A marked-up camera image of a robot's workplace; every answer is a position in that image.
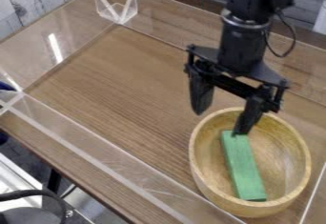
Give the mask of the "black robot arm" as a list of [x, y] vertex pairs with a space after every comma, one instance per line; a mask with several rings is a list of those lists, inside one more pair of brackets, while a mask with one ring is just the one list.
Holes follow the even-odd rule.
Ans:
[[294, 0], [227, 0], [222, 12], [223, 30], [216, 49], [187, 47], [184, 72], [190, 79], [192, 111], [203, 113], [211, 105], [214, 89], [220, 88], [246, 100], [235, 121], [235, 135], [250, 132], [262, 115], [281, 109], [289, 81], [263, 62], [271, 50], [269, 34], [273, 18]]

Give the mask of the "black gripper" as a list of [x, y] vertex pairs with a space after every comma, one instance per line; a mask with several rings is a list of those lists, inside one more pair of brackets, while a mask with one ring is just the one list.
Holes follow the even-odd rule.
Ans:
[[191, 108], [196, 115], [210, 107], [215, 87], [246, 100], [232, 129], [232, 133], [239, 135], [250, 132], [263, 112], [281, 109], [289, 82], [263, 62], [271, 18], [250, 20], [223, 10], [222, 22], [218, 49], [195, 44], [187, 46], [184, 72], [190, 81]]

